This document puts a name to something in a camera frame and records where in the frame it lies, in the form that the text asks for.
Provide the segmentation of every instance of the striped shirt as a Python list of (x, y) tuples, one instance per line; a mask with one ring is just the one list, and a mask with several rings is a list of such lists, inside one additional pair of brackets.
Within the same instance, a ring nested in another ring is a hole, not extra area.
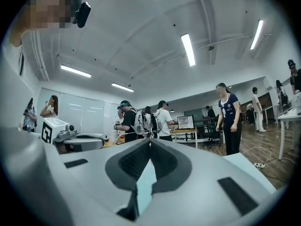
[(259, 100), (258, 100), (257, 95), (255, 95), (255, 94), (253, 94), (253, 97), (252, 97), (252, 103), (253, 103), (254, 111), (255, 111), (255, 112), (260, 112), (261, 104), (260, 104), (260, 102), (259, 102)]

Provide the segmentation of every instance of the power strip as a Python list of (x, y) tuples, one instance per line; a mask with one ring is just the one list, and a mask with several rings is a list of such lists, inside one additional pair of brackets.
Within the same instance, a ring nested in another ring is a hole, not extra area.
[(265, 165), (263, 163), (254, 163), (254, 166), (259, 169), (259, 168), (265, 168)]

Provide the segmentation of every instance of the woman in navy shirt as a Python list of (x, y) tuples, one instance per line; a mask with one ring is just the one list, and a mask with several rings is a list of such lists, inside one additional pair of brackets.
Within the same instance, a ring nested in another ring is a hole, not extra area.
[(224, 83), (216, 86), (221, 100), (218, 102), (220, 116), (218, 118), (216, 131), (219, 131), (222, 120), (223, 132), (226, 141), (227, 155), (239, 153), (241, 137), (241, 120), (239, 119), (239, 102), (235, 94), (231, 94)]

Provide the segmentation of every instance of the white pants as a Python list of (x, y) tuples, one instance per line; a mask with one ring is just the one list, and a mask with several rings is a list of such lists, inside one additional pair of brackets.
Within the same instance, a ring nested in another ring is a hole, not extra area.
[(263, 119), (263, 114), (260, 112), (256, 112), (256, 130), (264, 131), (262, 127), (262, 119)]

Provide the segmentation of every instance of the black logo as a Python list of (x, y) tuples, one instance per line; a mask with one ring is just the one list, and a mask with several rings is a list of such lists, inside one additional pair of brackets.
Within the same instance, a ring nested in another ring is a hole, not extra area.
[(42, 127), (42, 140), (46, 143), (51, 143), (51, 136), (52, 136), (52, 128), (47, 125), (47, 123), (43, 123)]

